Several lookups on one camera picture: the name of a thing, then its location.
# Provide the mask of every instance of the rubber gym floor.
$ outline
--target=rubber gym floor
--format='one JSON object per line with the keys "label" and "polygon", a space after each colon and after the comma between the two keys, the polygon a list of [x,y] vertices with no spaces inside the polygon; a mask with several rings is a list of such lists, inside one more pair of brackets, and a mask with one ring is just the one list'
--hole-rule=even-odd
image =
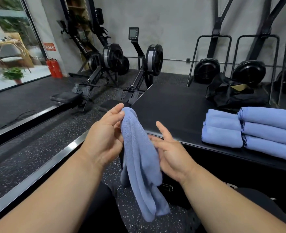
{"label": "rubber gym floor", "polygon": [[[119,86],[130,86],[137,72],[138,70],[129,70],[128,74],[119,76]],[[154,83],[170,83],[185,87],[187,78],[187,75],[161,73],[154,78]],[[25,114],[20,118],[54,105],[55,103],[49,99],[51,95],[70,91],[75,82],[82,80],[46,77],[1,92],[0,127],[15,123],[16,118],[23,113]],[[99,85],[105,83],[106,80],[101,79]],[[205,94],[206,87],[196,83],[192,83],[191,87],[198,93]],[[141,89],[146,89],[146,86],[143,84]],[[114,98],[115,94],[116,91],[112,87],[94,88],[93,103],[88,105],[85,112],[78,112],[76,108],[67,110],[0,146],[0,197],[89,129],[104,114],[98,111],[98,106]],[[282,103],[286,108],[286,98]],[[120,171],[120,162],[116,159],[106,169],[102,180],[105,184],[118,187],[117,204],[129,232],[185,232],[188,229],[189,212],[173,205],[170,206],[171,214],[158,217],[151,223],[145,222],[132,190],[124,189],[120,185]]]}

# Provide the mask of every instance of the red fire extinguisher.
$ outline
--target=red fire extinguisher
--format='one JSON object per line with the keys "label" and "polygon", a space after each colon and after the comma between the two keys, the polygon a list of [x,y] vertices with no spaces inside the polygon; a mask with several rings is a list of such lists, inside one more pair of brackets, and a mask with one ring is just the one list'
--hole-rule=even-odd
{"label": "red fire extinguisher", "polygon": [[47,66],[48,66],[48,69],[50,71],[50,74],[53,78],[56,78],[56,73],[54,71],[54,68],[53,68],[53,65],[52,65],[52,61],[51,59],[47,59],[46,60],[46,63],[47,63]]}
{"label": "red fire extinguisher", "polygon": [[51,59],[51,63],[52,63],[54,72],[56,74],[56,77],[57,78],[62,78],[63,75],[62,75],[62,72],[61,72],[61,69],[60,69],[58,61],[56,59]]}

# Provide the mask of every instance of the blue towel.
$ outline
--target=blue towel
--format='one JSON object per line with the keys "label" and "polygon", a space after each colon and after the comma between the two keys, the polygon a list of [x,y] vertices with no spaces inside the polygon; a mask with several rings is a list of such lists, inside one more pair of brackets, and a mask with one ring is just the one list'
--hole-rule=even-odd
{"label": "blue towel", "polygon": [[245,140],[247,149],[259,151],[286,160],[286,144],[248,135],[245,136]]}
{"label": "blue towel", "polygon": [[244,122],[242,125],[242,133],[286,144],[286,129],[259,123]]}
{"label": "blue towel", "polygon": [[243,146],[241,131],[210,127],[206,126],[205,122],[203,123],[201,140],[205,143],[231,148]]}
{"label": "blue towel", "polygon": [[264,107],[242,107],[238,112],[240,120],[266,124],[286,129],[286,110]]}
{"label": "blue towel", "polygon": [[217,128],[241,131],[241,124],[238,118],[229,119],[220,117],[207,117],[205,119],[205,125],[209,127],[217,127]]}
{"label": "blue towel", "polygon": [[162,183],[159,156],[131,108],[123,108],[121,123],[125,153],[121,183],[131,184],[136,201],[147,222],[170,213],[170,207],[157,186]]}
{"label": "blue towel", "polygon": [[229,118],[237,119],[237,114],[231,114],[220,110],[209,109],[206,113],[206,117],[219,117],[219,118]]}

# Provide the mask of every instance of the forearm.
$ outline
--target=forearm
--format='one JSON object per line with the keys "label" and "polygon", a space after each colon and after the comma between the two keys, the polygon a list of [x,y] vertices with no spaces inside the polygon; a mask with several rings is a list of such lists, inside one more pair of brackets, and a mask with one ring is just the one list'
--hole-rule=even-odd
{"label": "forearm", "polygon": [[26,200],[0,220],[0,232],[75,232],[102,172],[78,150]]}
{"label": "forearm", "polygon": [[196,164],[182,183],[207,232],[286,232],[286,224]]}

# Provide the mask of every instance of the red sign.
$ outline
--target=red sign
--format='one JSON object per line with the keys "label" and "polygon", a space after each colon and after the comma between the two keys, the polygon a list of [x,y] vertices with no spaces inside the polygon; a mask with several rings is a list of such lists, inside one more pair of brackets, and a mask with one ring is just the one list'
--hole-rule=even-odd
{"label": "red sign", "polygon": [[46,50],[52,50],[52,51],[56,51],[56,48],[54,47],[53,43],[43,43]]}

